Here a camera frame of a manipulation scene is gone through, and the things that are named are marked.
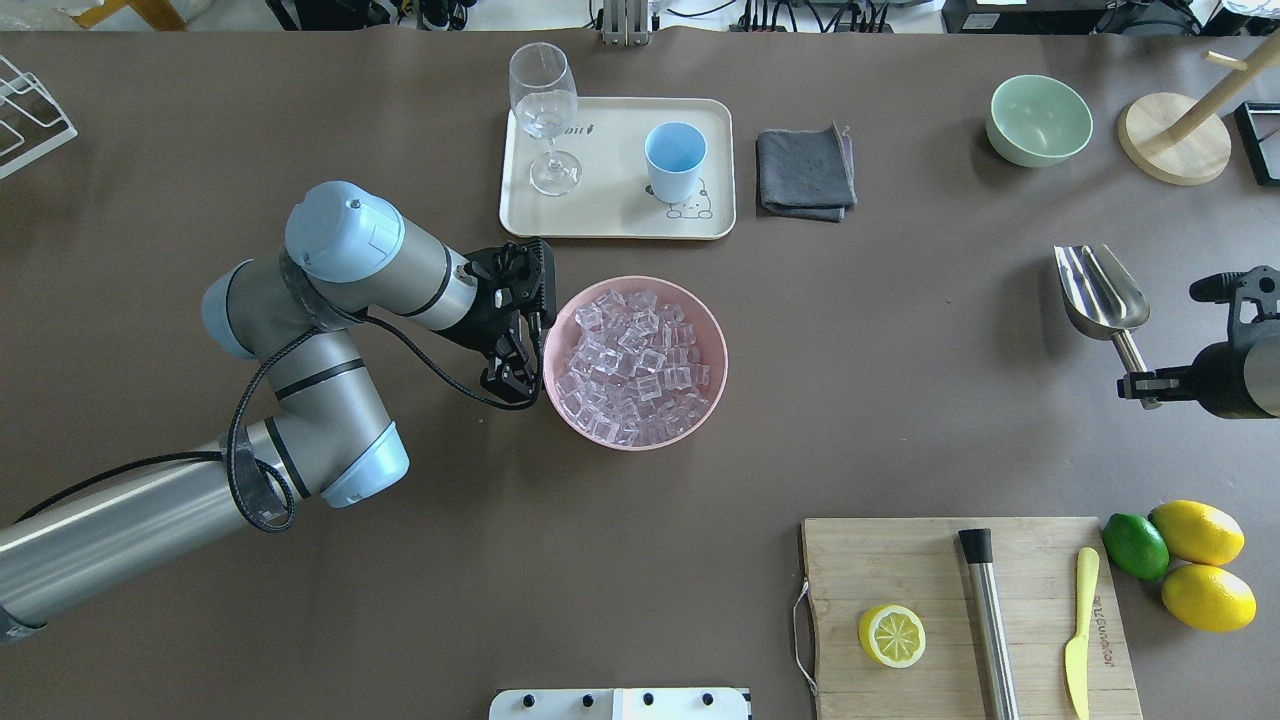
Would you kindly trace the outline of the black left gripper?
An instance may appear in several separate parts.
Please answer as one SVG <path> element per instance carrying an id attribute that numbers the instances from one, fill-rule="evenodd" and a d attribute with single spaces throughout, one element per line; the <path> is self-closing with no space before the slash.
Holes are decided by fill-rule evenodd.
<path id="1" fill-rule="evenodd" d="M 509 241 L 465 259 L 463 273 L 476 281 L 476 293 L 461 320 L 461 345 L 484 354 L 484 389 L 507 404 L 534 404 L 541 388 L 541 347 L 557 313 L 550 245 L 540 237 Z"/>

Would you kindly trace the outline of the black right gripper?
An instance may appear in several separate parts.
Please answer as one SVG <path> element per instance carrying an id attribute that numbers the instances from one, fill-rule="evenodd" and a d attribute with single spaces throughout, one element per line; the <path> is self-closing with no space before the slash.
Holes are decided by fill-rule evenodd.
<path id="1" fill-rule="evenodd" d="M 1279 273 L 1271 266 L 1207 275 L 1189 286 L 1192 300 L 1226 304 L 1228 340 L 1201 350 L 1188 366 L 1129 372 L 1120 398 L 1196 401 L 1224 419 L 1279 416 Z"/>

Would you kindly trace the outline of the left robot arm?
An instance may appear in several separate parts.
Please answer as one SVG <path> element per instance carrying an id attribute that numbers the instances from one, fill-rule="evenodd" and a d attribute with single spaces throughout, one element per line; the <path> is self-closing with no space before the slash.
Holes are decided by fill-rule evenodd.
<path id="1" fill-rule="evenodd" d="M 219 278 L 201 311 L 228 354 L 259 361 L 227 432 L 72 487 L 3 530 L 3 642 L 225 536 L 288 529 L 302 498 L 334 509 L 401 479 L 410 459 L 351 329 L 388 310 L 484 357 L 481 402 L 532 406 L 556 320 L 540 238 L 460 254 L 347 181 L 312 187 L 274 259 Z"/>

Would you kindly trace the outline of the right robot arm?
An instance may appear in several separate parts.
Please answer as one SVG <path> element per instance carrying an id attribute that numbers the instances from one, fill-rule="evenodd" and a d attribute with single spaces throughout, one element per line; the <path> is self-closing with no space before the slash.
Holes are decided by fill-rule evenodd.
<path id="1" fill-rule="evenodd" d="M 1279 416 L 1279 273 L 1271 266 L 1207 275 L 1190 299 L 1226 304 L 1228 340 L 1202 348 L 1187 366 L 1129 372 L 1116 380 L 1120 398 L 1196 401 L 1224 419 Z"/>

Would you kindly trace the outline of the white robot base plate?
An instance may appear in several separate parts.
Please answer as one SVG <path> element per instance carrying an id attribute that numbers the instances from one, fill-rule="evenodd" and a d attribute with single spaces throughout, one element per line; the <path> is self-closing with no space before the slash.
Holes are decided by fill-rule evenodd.
<path id="1" fill-rule="evenodd" d="M 489 719 L 751 719 L 750 692 L 732 687 L 508 689 Z"/>

